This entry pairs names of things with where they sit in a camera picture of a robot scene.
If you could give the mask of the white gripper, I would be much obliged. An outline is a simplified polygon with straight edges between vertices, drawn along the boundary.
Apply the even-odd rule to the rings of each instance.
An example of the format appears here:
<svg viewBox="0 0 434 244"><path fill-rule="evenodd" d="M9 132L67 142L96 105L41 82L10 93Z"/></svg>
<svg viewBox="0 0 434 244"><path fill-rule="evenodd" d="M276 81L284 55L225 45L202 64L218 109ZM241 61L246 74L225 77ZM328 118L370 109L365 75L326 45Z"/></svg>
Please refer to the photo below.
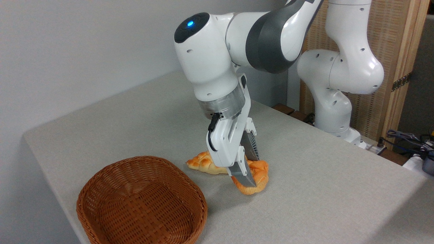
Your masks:
<svg viewBox="0 0 434 244"><path fill-rule="evenodd" d="M207 134L206 142L217 167L228 167L229 175L234 176L243 186L256 187L247 162L247 159L259 161L259 152L256 128L253 119L248 118L251 98L246 81L246 76L241 75L232 92L220 99L206 102L206 116L219 116L214 131Z"/></svg>

